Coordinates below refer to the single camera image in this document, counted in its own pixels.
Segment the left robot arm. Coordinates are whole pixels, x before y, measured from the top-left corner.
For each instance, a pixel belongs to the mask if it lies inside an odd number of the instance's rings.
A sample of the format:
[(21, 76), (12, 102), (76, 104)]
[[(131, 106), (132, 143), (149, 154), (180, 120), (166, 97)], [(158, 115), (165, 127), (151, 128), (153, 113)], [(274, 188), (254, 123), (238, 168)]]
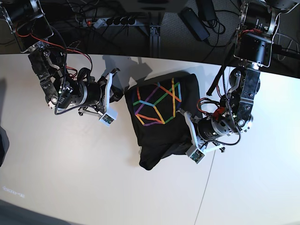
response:
[(190, 158), (197, 161), (204, 157), (210, 151), (209, 143), (213, 143), (215, 149), (224, 150), (225, 143), (219, 141), (220, 137), (241, 135), (250, 129), (254, 98), (260, 88), (260, 68), (269, 67), (273, 54), (300, 57), (298, 53), (283, 51), (274, 42), (280, 16), (298, 5), (297, 0), (242, 1), (239, 26), (226, 46), (228, 54), (207, 95), (212, 94), (219, 81), (225, 80), (225, 68), (231, 60), (237, 59), (239, 65), (228, 78), (230, 88), (225, 89), (220, 101), (216, 102), (216, 111), (205, 112), (203, 119), (182, 111), (192, 138), (192, 145), (186, 152)]

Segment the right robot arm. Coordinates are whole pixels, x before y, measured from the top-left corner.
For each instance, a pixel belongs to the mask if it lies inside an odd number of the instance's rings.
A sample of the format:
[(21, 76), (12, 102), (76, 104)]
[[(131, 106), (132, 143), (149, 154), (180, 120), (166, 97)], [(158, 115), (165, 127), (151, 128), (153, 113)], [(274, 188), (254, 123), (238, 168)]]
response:
[(38, 0), (2, 0), (0, 12), (21, 52), (29, 54), (45, 100), (56, 115), (78, 109), (79, 115), (93, 115), (103, 123), (110, 124), (117, 118), (117, 112), (110, 107), (110, 103), (123, 97), (123, 92), (113, 86), (118, 68), (98, 80), (91, 75), (92, 68), (75, 69), (75, 74), (70, 74), (68, 54), (82, 52), (66, 43), (49, 42), (54, 34), (60, 39), (62, 36), (49, 24)]

